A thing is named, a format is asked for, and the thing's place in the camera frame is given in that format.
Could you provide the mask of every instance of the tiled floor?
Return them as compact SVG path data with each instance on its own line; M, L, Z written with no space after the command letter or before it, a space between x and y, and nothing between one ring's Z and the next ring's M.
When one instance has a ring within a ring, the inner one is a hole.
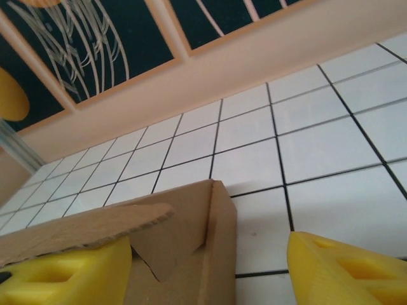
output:
M238 304L295 304L290 230L407 257L407 34L40 169L0 234L207 179L238 210Z

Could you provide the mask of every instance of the yellow plastic block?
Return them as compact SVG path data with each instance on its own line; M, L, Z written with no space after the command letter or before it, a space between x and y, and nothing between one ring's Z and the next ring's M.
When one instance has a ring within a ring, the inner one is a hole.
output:
M299 305L406 305L407 262L292 232L288 268Z
M0 269L0 305L119 305L132 253L128 237L103 247L51 254Z

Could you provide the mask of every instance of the beige wall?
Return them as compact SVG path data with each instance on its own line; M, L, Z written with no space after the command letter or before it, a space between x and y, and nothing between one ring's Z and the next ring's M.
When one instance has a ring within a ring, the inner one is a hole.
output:
M406 16L406 0L321 0L194 58L176 39L183 63L24 138L52 161L398 34Z
M3 205L24 182L30 173L9 154L0 153L0 206Z

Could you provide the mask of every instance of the cardboard flap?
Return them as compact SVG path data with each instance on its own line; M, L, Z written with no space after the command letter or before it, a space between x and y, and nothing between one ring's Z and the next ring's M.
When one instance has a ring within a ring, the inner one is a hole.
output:
M39 255L97 247L172 217L167 203L126 205L56 219L0 237L0 267Z
M167 280L174 268L205 243L212 183L196 182L118 204L167 202L173 207L174 215L168 221L129 235L133 248L158 281Z

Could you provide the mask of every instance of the white tile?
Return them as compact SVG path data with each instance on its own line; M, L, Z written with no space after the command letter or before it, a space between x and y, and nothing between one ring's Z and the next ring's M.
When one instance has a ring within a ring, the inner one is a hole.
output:
M85 184L83 190L86 191L87 189L93 189L95 187L116 182L131 155L132 153L128 152L121 156L100 162L88 182Z
M48 178L52 178L58 175L61 175L63 173L68 173L73 168L75 165L79 162L79 160L83 157L83 155L86 153L86 150L77 152L76 154L73 154L71 156L65 157L61 163L54 169L54 171L51 173L51 175Z
M208 179L211 161L212 157L207 157L163 170L155 193Z
M273 110L279 134L348 114L331 88L323 88L274 104Z
M296 231L407 256L407 204L383 167L288 187Z
M275 139L216 154L212 178L222 180L230 195L280 185Z
M30 223L30 227L35 226L36 224L51 221L53 219L61 218L65 211L69 208L69 205L71 205L71 203L74 201L75 197L76 195L72 195L70 197L45 203L45 206Z
M288 274L236 279L237 305L296 305Z
M373 44L324 62L321 67L329 79L335 82L396 61L398 61L396 57Z
M114 140L110 140L89 148L81 161L75 166L75 169L102 161L102 158L107 150L112 146L113 142Z
M407 33L382 41L380 44L400 57L407 58Z
M174 116L173 118L148 126L138 148L173 137L179 118L180 116Z
M236 274L287 269L290 234L282 187L233 199L237 209Z
M274 128L269 107L252 111L219 124L216 152L273 137Z
M117 183L106 205L151 194L158 172Z
M268 87L272 102L275 103L328 84L321 70L315 65L271 81Z
M118 137L112 147L110 147L104 159L112 158L118 156L119 154L133 151L137 143L139 143L144 130L145 128Z
M120 180L159 170L163 165L170 143L171 140L166 140L136 150L121 175Z
M287 182L379 163L350 118L280 137Z
M400 63L335 85L352 112L407 97L407 65Z
M103 207L107 197L109 196L113 185L92 189L84 193L80 193L74 200L71 207L66 212L65 216L93 210L94 208Z
M79 193L82 187L85 185L88 178L95 170L97 164L93 164L80 170L71 172L65 181L58 187L57 191L50 198L51 200L61 198L64 196Z
M32 186L24 187L18 190L17 193L11 197L5 205L0 208L0 214L5 214L12 211L17 211L24 202L31 196L31 194L37 189L39 183Z
M41 181L44 181L47 176L57 167L61 160L57 160L42 166L25 184L24 186L29 186Z
M357 120L380 151L390 161L407 156L407 102L358 114Z
M9 220L9 222L0 230L0 235L12 233L25 227L30 223L34 216L38 213L43 205L37 205L36 207L26 208L25 210L18 211Z
M14 216L14 213L9 213L6 215L0 215L0 230L9 221L10 218Z
M221 101L185 112L179 124L177 134L188 132L217 122Z
M208 156L214 152L216 125L174 138L164 167Z
M223 99L221 119L268 105L266 85L261 85Z
M389 164L393 173L399 179L400 183L407 190L407 161L401 161Z
M32 205L37 205L38 203L44 203L50 199L51 195L55 190L61 185L62 181L68 176L64 174L52 179L45 180L39 188L32 194L32 196L24 203L23 207L30 207Z

